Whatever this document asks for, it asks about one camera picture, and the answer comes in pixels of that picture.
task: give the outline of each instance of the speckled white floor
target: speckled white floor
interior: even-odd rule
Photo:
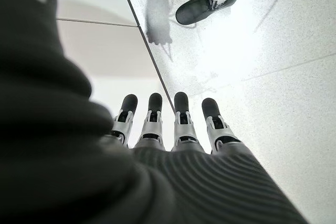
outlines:
[[[212,97],[303,215],[334,223],[335,1],[237,0],[183,27],[174,13],[186,1],[131,0],[169,95],[189,95],[202,145]]]

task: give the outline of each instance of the black fingertip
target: black fingertip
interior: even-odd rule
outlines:
[[[124,98],[121,109],[122,111],[126,111],[126,112],[132,111],[133,114],[135,114],[135,110],[137,106],[138,106],[137,96],[134,94],[129,94]]]
[[[152,112],[162,111],[162,96],[159,93],[153,93],[149,97],[148,110]]]
[[[175,112],[185,113],[189,111],[188,96],[184,92],[179,92],[174,97]]]
[[[206,98],[202,102],[202,110],[205,120],[209,117],[219,116],[219,108],[217,102],[212,98]]]

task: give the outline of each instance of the ribbed fabric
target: ribbed fabric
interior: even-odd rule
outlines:
[[[168,179],[180,214],[194,223],[307,223],[252,155],[147,147],[134,155]]]

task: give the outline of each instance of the robotic finger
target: robotic finger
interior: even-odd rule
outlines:
[[[114,118],[111,135],[118,138],[124,146],[128,146],[137,105],[137,97],[134,94],[129,94],[124,98],[119,114]]]
[[[202,102],[204,119],[212,147],[212,154],[251,154],[250,150],[233,134],[230,126],[220,115],[218,105],[212,98]]]
[[[144,120],[142,131],[135,148],[153,147],[165,150],[162,140],[162,96],[154,93],[148,102],[148,112]]]
[[[176,151],[199,151],[204,152],[196,136],[194,123],[189,113],[188,96],[179,92],[174,98],[175,123],[174,123],[174,147]]]

